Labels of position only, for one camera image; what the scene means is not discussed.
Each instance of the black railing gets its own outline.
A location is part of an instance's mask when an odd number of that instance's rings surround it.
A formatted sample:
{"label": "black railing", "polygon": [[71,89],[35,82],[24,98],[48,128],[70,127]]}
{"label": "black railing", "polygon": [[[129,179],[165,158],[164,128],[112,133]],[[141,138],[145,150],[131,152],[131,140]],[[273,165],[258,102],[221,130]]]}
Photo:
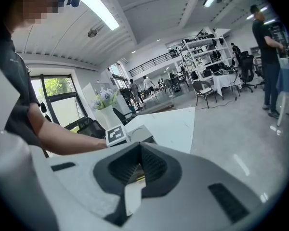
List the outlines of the black railing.
{"label": "black railing", "polygon": [[143,71],[145,71],[151,67],[154,67],[160,63],[171,60],[172,58],[175,58],[178,56],[179,56],[179,54],[176,51],[169,52],[167,54],[158,56],[158,57],[156,57],[156,58],[154,58],[154,59],[152,59],[152,60],[150,60],[144,64],[141,64],[138,67],[133,68],[132,70],[129,71],[129,73],[131,74],[131,76],[135,76],[135,75],[140,74],[141,72],[143,72]]}

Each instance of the gray floor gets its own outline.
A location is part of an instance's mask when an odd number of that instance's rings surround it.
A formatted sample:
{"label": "gray floor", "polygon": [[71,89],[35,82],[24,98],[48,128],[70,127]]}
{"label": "gray floor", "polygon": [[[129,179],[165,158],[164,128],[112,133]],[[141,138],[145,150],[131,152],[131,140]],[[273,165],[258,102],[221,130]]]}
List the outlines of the gray floor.
{"label": "gray floor", "polygon": [[217,95],[217,103],[211,95],[210,109],[201,97],[196,106],[194,91],[186,84],[182,88],[174,98],[168,97],[168,91],[158,93],[157,98],[145,101],[145,108],[161,103],[172,103],[177,109],[194,106],[191,153],[216,163],[246,183],[263,202],[280,192],[289,176],[289,115],[277,127],[277,120],[262,109],[261,87],[253,89],[254,93],[244,89],[241,97],[237,91],[225,89],[224,101]]}

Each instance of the bouquet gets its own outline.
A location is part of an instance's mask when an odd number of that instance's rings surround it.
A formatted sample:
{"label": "bouquet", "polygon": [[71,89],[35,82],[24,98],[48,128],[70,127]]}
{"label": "bouquet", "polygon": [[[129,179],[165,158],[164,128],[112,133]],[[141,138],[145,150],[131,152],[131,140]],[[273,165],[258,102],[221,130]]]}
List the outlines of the bouquet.
{"label": "bouquet", "polygon": [[102,110],[108,106],[111,106],[116,102],[117,92],[107,89],[101,90],[101,94],[96,96],[96,100],[92,104],[93,110]]}

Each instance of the black window frame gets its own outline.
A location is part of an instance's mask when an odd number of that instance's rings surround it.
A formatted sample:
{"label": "black window frame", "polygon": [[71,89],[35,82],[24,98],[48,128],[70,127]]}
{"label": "black window frame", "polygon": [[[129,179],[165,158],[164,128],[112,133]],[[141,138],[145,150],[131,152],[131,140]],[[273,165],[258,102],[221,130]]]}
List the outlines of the black window frame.
{"label": "black window frame", "polygon": [[[84,117],[82,117],[82,118],[80,118],[80,119],[68,124],[67,126],[65,126],[65,128],[68,129],[68,130],[72,130],[73,128],[78,126],[78,122],[80,120],[82,120],[83,118],[87,118],[88,117],[88,114],[87,114],[85,108],[83,107],[83,105],[82,105],[82,103],[80,101],[80,98],[79,98],[79,96],[77,94],[76,87],[75,87],[72,75],[39,75],[39,76],[31,76],[30,78],[31,78],[31,80],[34,80],[34,79],[40,79],[41,80],[42,90],[43,90],[45,101],[46,101],[46,104],[47,104],[47,107],[48,107],[48,111],[51,114],[54,123],[60,125],[60,123],[58,121],[58,118],[57,118],[57,116],[56,116],[56,114],[55,114],[55,112],[53,110],[52,102],[63,100],[63,99],[68,99],[68,98],[73,98],[73,97],[76,98]],[[68,92],[68,93],[62,93],[62,94],[57,94],[57,95],[53,95],[53,96],[48,96],[47,95],[47,91],[46,91],[46,87],[45,87],[45,80],[44,80],[44,79],[48,79],[48,78],[68,78],[68,79],[71,79],[72,85],[73,85],[72,89],[75,90],[75,91]]]}

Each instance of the white vase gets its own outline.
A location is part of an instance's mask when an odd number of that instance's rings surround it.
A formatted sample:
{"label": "white vase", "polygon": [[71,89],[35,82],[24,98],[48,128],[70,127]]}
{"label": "white vase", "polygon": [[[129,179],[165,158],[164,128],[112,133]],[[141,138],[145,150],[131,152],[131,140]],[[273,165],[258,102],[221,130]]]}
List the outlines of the white vase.
{"label": "white vase", "polygon": [[107,123],[108,128],[113,128],[117,125],[122,124],[122,122],[120,121],[120,119],[117,117],[117,115],[115,114],[115,112],[112,109],[112,105],[104,108],[101,110],[101,112],[103,113],[104,117],[105,117],[105,121]]}

